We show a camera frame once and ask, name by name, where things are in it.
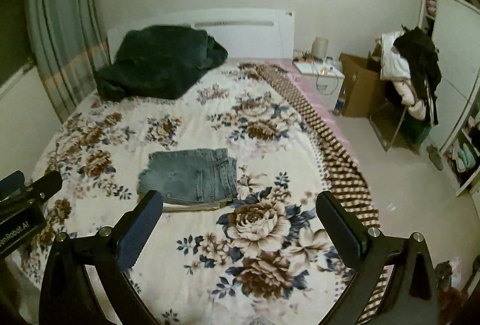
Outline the blue denim shorts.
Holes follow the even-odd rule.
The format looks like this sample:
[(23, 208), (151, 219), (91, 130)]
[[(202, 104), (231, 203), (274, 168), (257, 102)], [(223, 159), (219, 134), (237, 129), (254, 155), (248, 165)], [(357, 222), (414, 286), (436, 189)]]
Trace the blue denim shorts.
[(151, 190), (181, 205), (235, 198), (237, 159), (225, 148), (154, 152), (137, 181), (139, 195)]

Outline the brown checkered bed sheet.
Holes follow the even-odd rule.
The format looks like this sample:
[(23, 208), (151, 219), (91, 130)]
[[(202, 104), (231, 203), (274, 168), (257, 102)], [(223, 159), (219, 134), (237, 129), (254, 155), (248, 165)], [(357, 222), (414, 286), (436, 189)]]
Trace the brown checkered bed sheet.
[[(297, 87), (287, 74), (287, 70), (277, 64), (263, 64), (243, 62), (238, 66), (239, 74), (247, 79), (266, 81), (297, 111), (306, 123), (310, 143), (316, 152), (317, 168), (324, 180), (327, 189), (340, 202), (345, 211), (357, 217), (365, 228), (379, 228), (379, 212), (374, 208), (373, 200), (365, 178), (360, 172), (357, 162), (347, 151), (346, 146), (335, 135), (334, 130), (317, 113), (306, 95)], [(290, 250), (290, 265), (293, 263), (294, 247), (300, 248), (300, 238), (307, 233), (307, 228), (299, 222), (309, 222), (307, 214), (294, 214), (289, 236), (286, 238), (285, 248)], [(360, 314), (356, 324), (370, 324), (374, 315), (381, 313), (382, 299), (386, 297), (387, 271), (384, 267), (380, 273), (380, 281), (376, 282), (373, 292), (368, 297), (366, 307)]]

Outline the floral bed blanket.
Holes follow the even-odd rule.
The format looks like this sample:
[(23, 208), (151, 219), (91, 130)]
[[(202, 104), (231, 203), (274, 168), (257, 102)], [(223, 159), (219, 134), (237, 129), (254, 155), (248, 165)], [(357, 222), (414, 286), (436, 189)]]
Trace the floral bed blanket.
[(317, 324), (347, 278), (315, 211), (361, 189), (343, 145), (273, 67), (227, 64), (174, 102), (83, 101), (37, 163), (62, 189), (13, 261), (39, 286), (56, 234), (94, 234), (153, 189), (165, 212), (126, 276), (162, 324)]

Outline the folded white pants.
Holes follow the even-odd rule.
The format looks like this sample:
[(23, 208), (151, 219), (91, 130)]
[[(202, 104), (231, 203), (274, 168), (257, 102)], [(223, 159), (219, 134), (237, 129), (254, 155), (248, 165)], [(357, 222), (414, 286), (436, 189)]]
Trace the folded white pants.
[(189, 205), (172, 204), (172, 203), (165, 202), (163, 204), (163, 211), (167, 213), (178, 213), (178, 212), (194, 212), (194, 211), (203, 211), (203, 210), (218, 210), (227, 206), (231, 201), (233, 201), (232, 198), (227, 198), (221, 201), (212, 201), (212, 202), (189, 204)]

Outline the chair with clothes pile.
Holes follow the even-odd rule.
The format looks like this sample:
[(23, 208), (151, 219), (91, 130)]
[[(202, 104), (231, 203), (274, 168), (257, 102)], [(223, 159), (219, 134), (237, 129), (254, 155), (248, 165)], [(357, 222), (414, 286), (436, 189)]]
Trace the chair with clothes pile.
[(439, 50), (424, 30), (404, 26), (377, 38), (368, 58), (379, 67), (382, 82), (382, 102), (372, 109), (368, 121), (383, 150), (399, 142), (418, 151), (439, 124)]

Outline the dark green blanket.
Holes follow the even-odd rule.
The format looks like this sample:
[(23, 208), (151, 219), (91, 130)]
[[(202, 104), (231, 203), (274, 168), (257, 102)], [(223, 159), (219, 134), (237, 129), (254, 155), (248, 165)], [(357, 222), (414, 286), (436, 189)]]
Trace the dark green blanket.
[(97, 92), (113, 102), (132, 97), (176, 100), (226, 59), (228, 51), (202, 29), (152, 25), (130, 30), (113, 63), (95, 73)]

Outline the green plaid curtain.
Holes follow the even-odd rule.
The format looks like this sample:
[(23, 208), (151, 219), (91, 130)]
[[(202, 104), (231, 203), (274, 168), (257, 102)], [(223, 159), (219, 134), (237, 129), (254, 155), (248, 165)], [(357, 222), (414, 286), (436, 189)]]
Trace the green plaid curtain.
[(109, 64), (97, 0), (26, 0), (28, 37), (41, 82), (60, 120), (96, 88)]

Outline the cardboard box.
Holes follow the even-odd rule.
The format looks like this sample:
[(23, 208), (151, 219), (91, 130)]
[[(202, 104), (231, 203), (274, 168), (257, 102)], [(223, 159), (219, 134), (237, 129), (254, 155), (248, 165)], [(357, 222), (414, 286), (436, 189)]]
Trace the cardboard box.
[(341, 53), (345, 103), (342, 116), (368, 118), (383, 100), (383, 82), (380, 79), (380, 62), (371, 54), (367, 57)]

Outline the white bedside table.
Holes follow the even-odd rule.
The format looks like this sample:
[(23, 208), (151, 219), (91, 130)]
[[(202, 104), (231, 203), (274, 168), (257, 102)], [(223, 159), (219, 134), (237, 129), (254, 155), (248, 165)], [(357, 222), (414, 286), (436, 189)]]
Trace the white bedside table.
[(329, 60), (294, 61), (293, 66), (298, 71), (295, 81), (301, 85), (301, 89), (312, 94), (327, 111), (332, 112), (343, 88), (343, 73)]

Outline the beige jar on nightstand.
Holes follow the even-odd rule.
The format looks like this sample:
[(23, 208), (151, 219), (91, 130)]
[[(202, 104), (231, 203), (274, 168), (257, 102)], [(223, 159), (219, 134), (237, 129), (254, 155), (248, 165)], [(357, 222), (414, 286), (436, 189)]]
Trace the beige jar on nightstand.
[(329, 40), (323, 37), (316, 37), (312, 42), (311, 55), (313, 59), (324, 60), (327, 57)]

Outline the white wardrobe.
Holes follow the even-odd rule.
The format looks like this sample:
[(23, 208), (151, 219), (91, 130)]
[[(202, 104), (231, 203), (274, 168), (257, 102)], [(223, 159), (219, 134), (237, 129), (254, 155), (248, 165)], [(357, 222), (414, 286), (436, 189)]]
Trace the white wardrobe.
[(479, 176), (479, 8), (468, 0), (422, 0), (418, 27), (439, 52), (439, 123), (430, 131), (457, 196)]

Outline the white headboard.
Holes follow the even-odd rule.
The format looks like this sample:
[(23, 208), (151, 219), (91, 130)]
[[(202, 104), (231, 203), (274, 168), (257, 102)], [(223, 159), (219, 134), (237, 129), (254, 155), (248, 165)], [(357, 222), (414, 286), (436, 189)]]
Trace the white headboard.
[(295, 13), (266, 8), (214, 8), (171, 12), (133, 20), (107, 32), (110, 57), (115, 57), (130, 30), (151, 25), (203, 29), (232, 59), (292, 59)]

